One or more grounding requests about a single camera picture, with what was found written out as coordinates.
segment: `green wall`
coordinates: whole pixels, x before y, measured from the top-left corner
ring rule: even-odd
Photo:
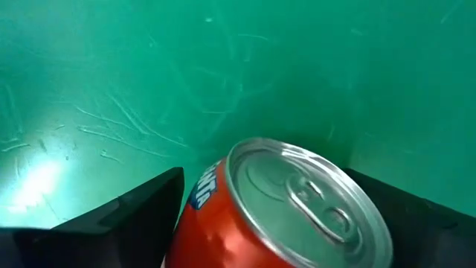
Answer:
[[[476,216],[475,46],[469,0],[0,1],[0,225],[251,136]]]

